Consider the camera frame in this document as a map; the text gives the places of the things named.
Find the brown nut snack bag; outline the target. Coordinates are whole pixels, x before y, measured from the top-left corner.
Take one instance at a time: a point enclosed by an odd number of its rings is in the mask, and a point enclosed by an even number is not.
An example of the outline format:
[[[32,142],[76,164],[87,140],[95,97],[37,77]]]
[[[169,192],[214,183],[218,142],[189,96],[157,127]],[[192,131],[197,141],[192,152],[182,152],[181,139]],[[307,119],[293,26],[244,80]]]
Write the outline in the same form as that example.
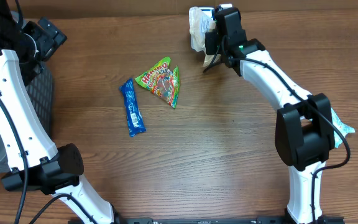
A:
[[[206,54],[205,37],[207,32],[212,31],[216,27],[216,24],[213,19],[209,18],[196,6],[189,9],[188,15],[191,48],[197,52],[203,51],[205,53],[203,66],[206,68],[213,63],[214,54]]]

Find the teal wipes packet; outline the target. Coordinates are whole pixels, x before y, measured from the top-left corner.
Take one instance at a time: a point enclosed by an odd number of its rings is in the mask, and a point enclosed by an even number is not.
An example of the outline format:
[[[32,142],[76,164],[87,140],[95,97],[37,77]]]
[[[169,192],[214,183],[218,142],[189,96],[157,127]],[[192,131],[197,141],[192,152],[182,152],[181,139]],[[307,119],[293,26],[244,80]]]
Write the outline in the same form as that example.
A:
[[[332,114],[332,123],[333,125],[339,130],[339,132],[346,137],[349,133],[355,133],[355,129],[353,127],[350,127],[346,124],[344,124],[340,119],[339,116],[336,114],[336,112],[331,108],[331,114]],[[334,132],[334,140],[335,140],[335,148],[338,148],[342,143],[343,140],[339,137],[337,132]]]

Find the blue snack packet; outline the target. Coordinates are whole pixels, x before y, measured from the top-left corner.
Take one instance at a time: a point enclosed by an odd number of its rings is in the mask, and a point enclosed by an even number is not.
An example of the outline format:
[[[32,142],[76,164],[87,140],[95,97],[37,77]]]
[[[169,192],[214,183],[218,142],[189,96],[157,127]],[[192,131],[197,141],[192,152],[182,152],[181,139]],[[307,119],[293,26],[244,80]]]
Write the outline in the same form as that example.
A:
[[[126,109],[126,118],[130,137],[146,132],[144,120],[137,104],[133,80],[131,78],[128,79],[122,86],[119,87],[119,89],[124,97],[124,106]]]

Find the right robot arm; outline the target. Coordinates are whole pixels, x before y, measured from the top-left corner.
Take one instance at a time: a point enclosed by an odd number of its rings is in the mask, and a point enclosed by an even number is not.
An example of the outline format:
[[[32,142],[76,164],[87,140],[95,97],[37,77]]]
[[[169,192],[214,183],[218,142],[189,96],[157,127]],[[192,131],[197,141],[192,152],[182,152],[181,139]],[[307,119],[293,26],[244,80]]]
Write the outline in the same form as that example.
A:
[[[236,7],[211,10],[216,27],[206,33],[208,55],[255,86],[277,113],[275,148],[288,166],[289,223],[324,223],[320,206],[322,171],[334,148],[331,105],[327,96],[312,95],[275,64],[257,39],[247,39]]]

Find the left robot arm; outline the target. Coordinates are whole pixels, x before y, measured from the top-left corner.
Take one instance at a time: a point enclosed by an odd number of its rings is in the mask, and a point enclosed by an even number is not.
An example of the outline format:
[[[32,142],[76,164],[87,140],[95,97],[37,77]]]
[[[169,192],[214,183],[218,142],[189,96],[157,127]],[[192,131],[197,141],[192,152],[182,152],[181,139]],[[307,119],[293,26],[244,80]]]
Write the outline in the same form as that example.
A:
[[[120,223],[114,207],[91,186],[74,144],[57,147],[45,132],[26,86],[67,37],[48,19],[14,19],[0,1],[0,136],[9,172],[8,191],[39,190],[62,200],[83,223]]]

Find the green Haribo candy bag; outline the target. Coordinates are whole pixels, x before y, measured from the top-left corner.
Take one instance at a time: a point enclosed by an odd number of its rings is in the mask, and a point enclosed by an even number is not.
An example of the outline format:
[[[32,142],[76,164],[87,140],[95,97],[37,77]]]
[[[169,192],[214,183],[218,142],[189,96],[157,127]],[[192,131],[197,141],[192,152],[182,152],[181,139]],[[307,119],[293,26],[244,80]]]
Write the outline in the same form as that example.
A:
[[[180,71],[178,66],[170,70],[170,62],[170,57],[164,57],[152,68],[136,77],[135,81],[175,109],[180,91]]]

